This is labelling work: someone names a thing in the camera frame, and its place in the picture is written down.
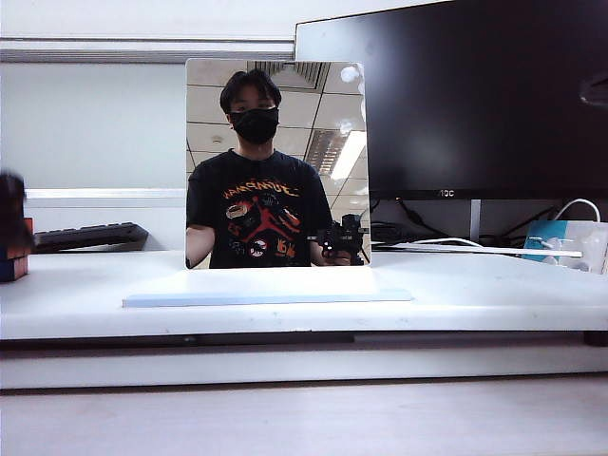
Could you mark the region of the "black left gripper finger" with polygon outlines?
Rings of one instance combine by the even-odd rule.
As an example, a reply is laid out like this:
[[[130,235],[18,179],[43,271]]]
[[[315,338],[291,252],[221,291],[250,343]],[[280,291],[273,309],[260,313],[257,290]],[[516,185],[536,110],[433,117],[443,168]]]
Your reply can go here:
[[[25,187],[14,174],[1,173],[1,258],[17,259],[34,246],[33,221],[24,216]]]

